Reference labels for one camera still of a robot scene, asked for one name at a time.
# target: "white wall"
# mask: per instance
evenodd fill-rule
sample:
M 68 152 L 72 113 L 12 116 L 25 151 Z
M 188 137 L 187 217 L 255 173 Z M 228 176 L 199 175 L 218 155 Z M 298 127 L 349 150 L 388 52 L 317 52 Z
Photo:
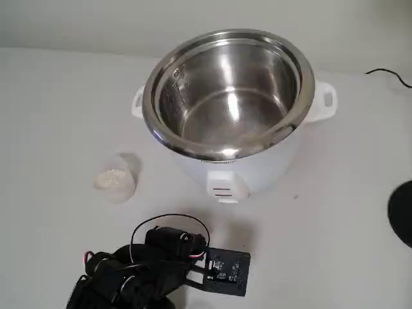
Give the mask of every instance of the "white wall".
M 220 28 L 286 37 L 316 68 L 412 71 L 411 0 L 4 0 L 0 46 L 162 56 Z

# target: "wire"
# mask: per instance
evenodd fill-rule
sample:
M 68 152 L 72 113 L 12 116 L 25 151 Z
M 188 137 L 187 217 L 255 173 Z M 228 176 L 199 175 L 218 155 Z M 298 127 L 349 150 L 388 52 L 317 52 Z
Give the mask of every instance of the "wire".
M 370 74 L 370 73 L 373 73 L 373 72 L 376 72 L 376 71 L 385 71 L 385 72 L 388 72 L 388 73 L 392 73 L 392 74 L 396 75 L 396 77 L 398 77 L 398 80 L 399 80 L 406 88 L 412 88 L 411 85 L 408 85 L 408 84 L 406 84 L 406 83 L 404 82 L 404 80 L 402 79 L 402 77 L 400 77 L 400 75 L 399 75 L 397 72 L 394 72 L 394 71 L 391 71 L 391 70 L 388 70 L 388 69 L 378 68 L 378 69 L 374 69 L 374 70 L 371 70 L 371 71 L 369 71 L 369 72 L 366 72 L 365 74 Z
M 150 221 L 153 221 L 153 220 L 156 220 L 156 219 L 159 219 L 159 218 L 163 218 L 163 217 L 169 217 L 169 216 L 185 217 L 185 218 L 193 219 L 193 220 L 197 221 L 198 223 L 200 223 L 200 224 L 205 228 L 205 230 L 206 230 L 206 233 L 207 233 L 207 244 L 206 244 L 206 248 L 209 247 L 209 243 L 211 242 L 211 235 L 210 235 L 209 230 L 207 229 L 206 225 L 205 225 L 202 221 L 200 221 L 198 218 L 195 218 L 195 217 L 190 216 L 190 215 L 188 215 L 188 214 L 161 214 L 161 215 L 159 215 L 159 216 L 155 216 L 155 217 L 153 217 L 153 218 L 150 218 L 150 219 L 147 219 L 147 220 L 141 222 L 141 224 L 139 224 L 139 225 L 134 229 L 134 231 L 133 231 L 133 233 L 132 233 L 132 235 L 131 235 L 130 245 L 129 245 L 130 261 L 131 261 L 132 263 L 134 263 L 134 261 L 133 261 L 133 256 L 132 256 L 132 254 L 131 254 L 131 247 L 132 247 L 132 245 L 133 245 L 133 239 L 135 238 L 136 231 L 137 231 L 142 225 L 145 225 L 146 223 L 148 223 L 148 222 L 150 222 Z M 201 254 L 198 254 L 198 255 L 196 255 L 196 256 L 189 256 L 189 257 L 190 257 L 190 258 L 200 258 L 200 257 L 203 256 L 204 254 L 205 254 L 205 251 L 203 251 Z

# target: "black circuit board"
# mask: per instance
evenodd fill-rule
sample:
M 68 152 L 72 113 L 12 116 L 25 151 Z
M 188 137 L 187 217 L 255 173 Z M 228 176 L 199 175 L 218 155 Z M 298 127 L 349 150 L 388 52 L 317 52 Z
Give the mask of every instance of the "black circuit board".
M 210 248 L 206 256 L 209 273 L 203 278 L 205 290 L 244 296 L 249 265 L 249 253 Z

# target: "stainless steel inner pot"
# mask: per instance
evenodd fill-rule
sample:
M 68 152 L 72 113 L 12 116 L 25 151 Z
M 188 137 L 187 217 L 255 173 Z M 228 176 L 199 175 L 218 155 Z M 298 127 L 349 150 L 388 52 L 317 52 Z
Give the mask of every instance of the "stainless steel inner pot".
M 142 110 L 168 148 L 202 160 L 242 158 L 287 137 L 314 98 L 309 62 L 290 42 L 257 30 L 187 41 L 150 75 Z

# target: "white table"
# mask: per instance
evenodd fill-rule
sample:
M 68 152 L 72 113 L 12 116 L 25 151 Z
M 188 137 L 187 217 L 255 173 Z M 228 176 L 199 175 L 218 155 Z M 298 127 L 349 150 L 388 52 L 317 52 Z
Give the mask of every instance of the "white table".
M 2 307 L 63 308 L 86 250 L 112 252 L 142 220 L 184 212 L 206 222 L 213 247 L 250 251 L 252 265 L 245 298 L 187 288 L 177 305 L 411 308 L 412 250 L 386 217 L 389 194 L 412 175 L 411 90 L 384 73 L 320 73 L 337 88 L 336 117 L 308 126 L 272 188 L 218 205 L 130 115 L 155 63 L 0 49 Z M 119 152 L 136 154 L 141 172 L 132 199 L 112 205 L 93 178 Z

